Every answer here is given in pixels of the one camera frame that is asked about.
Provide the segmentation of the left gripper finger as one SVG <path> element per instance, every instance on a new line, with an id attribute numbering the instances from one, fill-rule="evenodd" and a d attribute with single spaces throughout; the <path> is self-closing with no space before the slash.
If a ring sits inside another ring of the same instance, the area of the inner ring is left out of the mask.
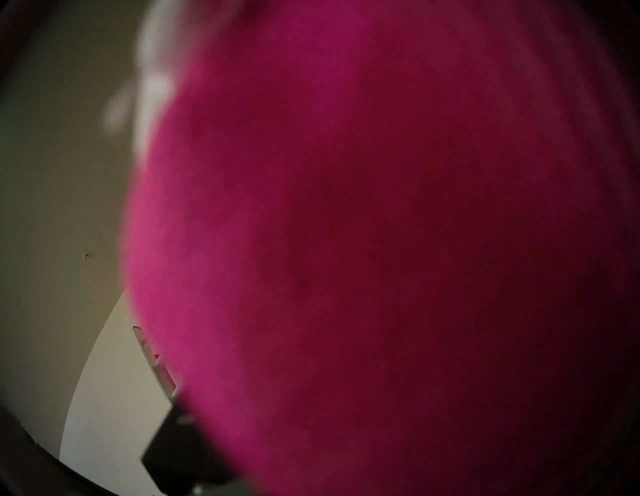
<path id="1" fill-rule="evenodd" d="M 236 480 L 205 441 L 191 414 L 179 402 L 177 382 L 142 327 L 132 331 L 151 373 L 169 402 L 169 411 L 141 457 L 148 475 L 164 495 L 202 495 Z"/>

